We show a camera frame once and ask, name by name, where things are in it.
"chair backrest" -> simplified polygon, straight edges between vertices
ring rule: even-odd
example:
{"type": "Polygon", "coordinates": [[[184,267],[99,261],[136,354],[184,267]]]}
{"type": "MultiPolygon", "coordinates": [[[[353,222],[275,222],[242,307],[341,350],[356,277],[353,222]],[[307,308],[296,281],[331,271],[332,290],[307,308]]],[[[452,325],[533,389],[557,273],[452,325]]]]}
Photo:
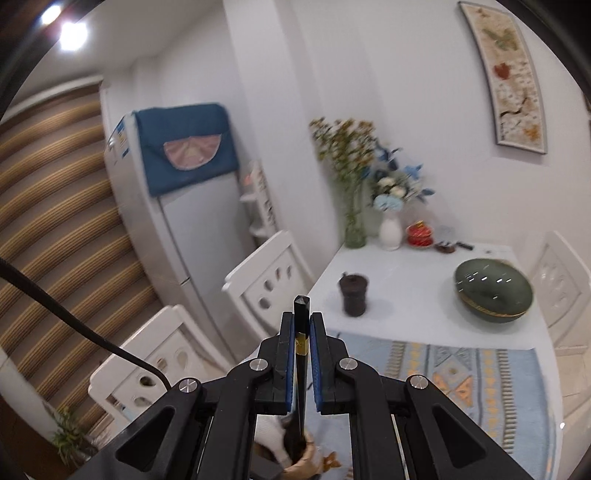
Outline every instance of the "chair backrest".
{"type": "Polygon", "coordinates": [[[558,232],[548,232],[530,279],[556,345],[591,300],[591,274],[558,232]]]}
{"type": "Polygon", "coordinates": [[[293,236],[281,230],[226,276],[222,290],[262,340],[279,331],[283,312],[313,283],[293,236]]]}
{"type": "MultiPolygon", "coordinates": [[[[186,377],[213,380],[232,367],[181,305],[162,308],[121,348],[157,367],[171,385],[186,377]]],[[[158,400],[165,388],[155,375],[111,355],[90,376],[88,393],[113,416],[114,433],[119,433],[158,400]]]]}

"refrigerator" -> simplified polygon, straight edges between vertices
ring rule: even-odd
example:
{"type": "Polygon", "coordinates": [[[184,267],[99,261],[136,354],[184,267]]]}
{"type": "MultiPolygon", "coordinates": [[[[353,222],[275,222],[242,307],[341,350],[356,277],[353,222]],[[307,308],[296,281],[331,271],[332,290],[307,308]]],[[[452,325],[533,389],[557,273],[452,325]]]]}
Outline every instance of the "refrigerator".
{"type": "Polygon", "coordinates": [[[258,340],[222,292],[224,279],[255,249],[236,172],[151,197],[135,115],[109,137],[105,164],[119,214],[163,304],[182,304],[230,361],[258,340]]]}

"butterfly painting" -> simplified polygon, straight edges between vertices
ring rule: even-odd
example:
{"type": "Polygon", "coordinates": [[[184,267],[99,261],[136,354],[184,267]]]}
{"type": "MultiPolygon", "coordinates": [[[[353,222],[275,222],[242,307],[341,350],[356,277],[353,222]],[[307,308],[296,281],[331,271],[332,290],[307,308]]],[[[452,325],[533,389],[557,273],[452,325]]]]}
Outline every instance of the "butterfly painting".
{"type": "Polygon", "coordinates": [[[546,131],[534,65],[513,16],[459,2],[485,68],[491,91],[496,143],[545,154],[546,131]]]}

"white vase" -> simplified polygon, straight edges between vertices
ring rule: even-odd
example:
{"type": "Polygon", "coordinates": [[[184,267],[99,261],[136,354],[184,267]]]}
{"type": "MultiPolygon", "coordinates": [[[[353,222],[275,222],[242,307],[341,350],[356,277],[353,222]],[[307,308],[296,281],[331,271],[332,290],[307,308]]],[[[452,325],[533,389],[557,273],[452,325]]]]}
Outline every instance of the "white vase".
{"type": "Polygon", "coordinates": [[[379,226],[379,241],[384,250],[396,250],[400,247],[404,231],[398,212],[386,210],[382,218],[382,224],[379,226]]]}

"brown striped curtain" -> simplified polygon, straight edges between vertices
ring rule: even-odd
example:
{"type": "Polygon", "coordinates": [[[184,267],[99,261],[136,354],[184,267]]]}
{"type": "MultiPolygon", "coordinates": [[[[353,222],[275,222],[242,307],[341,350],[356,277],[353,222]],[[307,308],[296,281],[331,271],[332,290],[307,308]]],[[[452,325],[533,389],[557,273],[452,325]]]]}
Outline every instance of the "brown striped curtain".
{"type": "MultiPolygon", "coordinates": [[[[0,257],[121,344],[161,307],[121,223],[103,161],[99,85],[0,124],[0,257]]],[[[87,394],[108,353],[0,280],[0,346],[53,407],[105,424],[87,394]]]]}

